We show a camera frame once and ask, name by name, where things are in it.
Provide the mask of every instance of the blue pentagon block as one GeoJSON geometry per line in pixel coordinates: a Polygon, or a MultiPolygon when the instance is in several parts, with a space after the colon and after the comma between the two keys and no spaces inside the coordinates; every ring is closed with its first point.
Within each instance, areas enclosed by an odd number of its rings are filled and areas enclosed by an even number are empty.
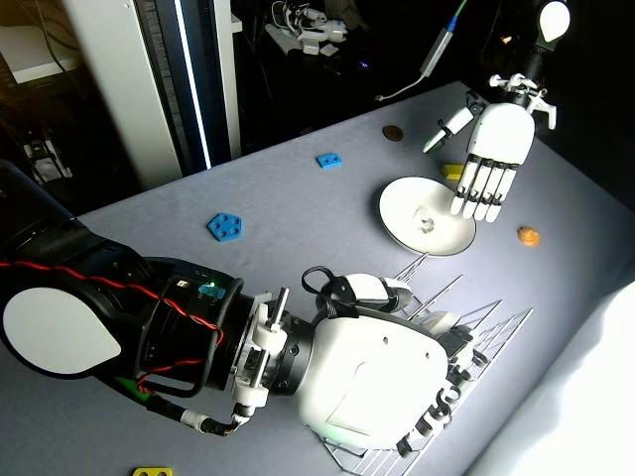
{"type": "Polygon", "coordinates": [[[242,218],[229,213],[218,213],[207,224],[207,228],[218,241],[235,240],[242,235],[242,218]]]}
{"type": "Polygon", "coordinates": [[[324,154],[323,156],[319,156],[317,158],[317,163],[323,169],[332,169],[334,167],[341,166],[341,157],[335,152],[324,154]]]}

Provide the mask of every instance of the wire rack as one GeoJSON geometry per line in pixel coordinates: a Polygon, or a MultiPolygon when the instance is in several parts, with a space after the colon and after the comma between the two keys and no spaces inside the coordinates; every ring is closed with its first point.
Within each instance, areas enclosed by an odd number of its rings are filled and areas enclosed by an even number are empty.
{"type": "MultiPolygon", "coordinates": [[[[409,281],[419,271],[428,255],[422,255],[395,278],[400,281],[409,281]]],[[[425,322],[426,314],[430,313],[429,308],[442,296],[448,293],[462,279],[458,276],[445,288],[428,300],[421,301],[415,297],[414,302],[402,311],[402,316],[406,320],[416,319],[425,322]]],[[[529,308],[513,315],[496,320],[493,317],[502,300],[487,304],[460,318],[457,325],[466,325],[478,331],[478,337],[474,345],[475,358],[469,367],[463,369],[467,372],[469,379],[461,385],[460,398],[450,404],[451,414],[454,416],[461,404],[474,390],[483,376],[496,362],[505,350],[505,347],[518,334],[522,326],[527,322],[533,313],[529,308]]],[[[326,450],[330,453],[334,461],[342,471],[358,476],[407,476],[417,463],[423,458],[428,449],[439,435],[434,432],[428,437],[420,436],[415,444],[411,444],[413,451],[401,456],[396,449],[362,449],[354,446],[344,445],[327,438],[320,438],[326,450]]]]}

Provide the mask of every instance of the orange object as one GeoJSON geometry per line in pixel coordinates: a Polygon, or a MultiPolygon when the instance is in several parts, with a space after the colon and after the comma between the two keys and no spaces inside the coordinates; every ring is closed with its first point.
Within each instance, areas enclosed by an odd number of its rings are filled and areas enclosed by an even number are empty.
{"type": "Polygon", "coordinates": [[[538,246],[540,245],[541,236],[540,233],[531,226],[521,226],[518,229],[518,239],[525,246],[538,246]]]}

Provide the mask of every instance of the white robotic hand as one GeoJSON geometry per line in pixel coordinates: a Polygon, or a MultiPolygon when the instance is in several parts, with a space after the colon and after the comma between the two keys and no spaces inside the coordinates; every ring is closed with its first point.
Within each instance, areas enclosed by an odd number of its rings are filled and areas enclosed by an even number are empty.
{"type": "MultiPolygon", "coordinates": [[[[547,112],[549,128],[555,129],[556,107],[544,101],[543,97],[547,92],[545,89],[538,90],[538,86],[522,74],[514,74],[509,80],[501,79],[496,74],[490,78],[490,86],[527,95],[529,105],[523,107],[512,102],[502,102],[484,108],[469,139],[467,162],[451,203],[450,213],[458,215],[462,211],[465,219],[473,217],[492,222],[498,217],[516,172],[525,163],[534,141],[532,112],[547,112]]],[[[426,144],[424,152],[442,144],[469,123],[466,120],[468,114],[475,115],[477,111],[464,107],[447,121],[447,125],[442,123],[443,130],[426,144]]]]}

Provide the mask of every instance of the led light strip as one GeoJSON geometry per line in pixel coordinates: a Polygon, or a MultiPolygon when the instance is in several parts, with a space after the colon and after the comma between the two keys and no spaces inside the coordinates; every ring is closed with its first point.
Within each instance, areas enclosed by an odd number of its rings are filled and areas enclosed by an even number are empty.
{"type": "Polygon", "coordinates": [[[196,82],[194,81],[194,73],[191,67],[190,46],[188,45],[188,34],[186,33],[186,22],[183,18],[183,8],[181,0],[175,0],[175,9],[177,10],[177,23],[179,24],[179,36],[181,37],[181,45],[183,47],[184,57],[186,58],[186,70],[188,71],[188,81],[190,82],[191,98],[194,103],[194,114],[196,115],[196,124],[198,125],[198,133],[200,134],[200,144],[202,145],[202,153],[205,156],[205,166],[211,169],[211,161],[209,160],[209,150],[207,149],[207,138],[205,136],[205,128],[202,125],[202,116],[200,115],[200,106],[198,105],[198,93],[196,92],[196,82]]]}

